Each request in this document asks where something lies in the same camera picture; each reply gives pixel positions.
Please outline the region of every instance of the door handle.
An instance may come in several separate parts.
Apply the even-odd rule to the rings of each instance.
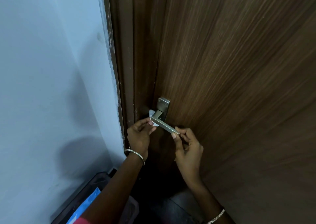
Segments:
[[[168,113],[169,104],[170,101],[168,99],[165,99],[163,97],[158,98],[157,111],[155,112],[155,114],[152,115],[150,120],[162,127],[164,130],[180,135],[180,133],[176,129],[164,122]]]

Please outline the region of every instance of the lever handle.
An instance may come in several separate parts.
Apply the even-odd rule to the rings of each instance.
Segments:
[[[167,123],[163,122],[162,120],[159,119],[159,117],[163,114],[162,111],[157,110],[155,112],[154,115],[152,115],[152,117],[150,118],[150,120],[154,123],[156,123],[157,125],[161,126],[164,130],[170,132],[170,133],[176,133],[178,135],[180,135],[180,133],[174,129],[173,127],[169,126]]]

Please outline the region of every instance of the person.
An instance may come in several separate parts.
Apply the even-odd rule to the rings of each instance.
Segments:
[[[155,130],[156,127],[149,117],[139,120],[128,128],[127,139],[131,146],[130,150],[134,152],[129,153],[110,182],[74,224],[118,222],[138,173],[148,157],[149,135]],[[185,183],[199,203],[206,223],[234,223],[200,178],[199,168],[203,146],[191,129],[176,127],[176,130],[180,136],[176,133],[171,134],[176,145],[175,161]],[[180,137],[189,144],[185,150]]]

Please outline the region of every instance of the silver bangle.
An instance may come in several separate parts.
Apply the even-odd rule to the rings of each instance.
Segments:
[[[125,149],[125,152],[126,151],[128,151],[128,152],[132,152],[132,153],[135,153],[136,155],[138,155],[140,158],[141,158],[141,160],[144,162],[144,165],[145,165],[145,160],[144,160],[144,158],[139,154],[139,153],[137,153],[136,151],[133,151],[133,150],[131,150],[131,149]]]
[[[225,209],[223,209],[223,210],[221,211],[221,213],[218,214],[217,217],[215,217],[213,220],[209,221],[207,224],[212,224],[212,223],[214,223],[218,218],[220,218],[220,217],[224,214],[224,212],[225,212]]]

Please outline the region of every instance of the blue plastic bag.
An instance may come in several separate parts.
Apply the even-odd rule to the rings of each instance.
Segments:
[[[100,193],[101,191],[99,188],[95,189],[94,192],[83,203],[81,203],[77,210],[75,210],[71,218],[69,218],[67,224],[73,224]]]

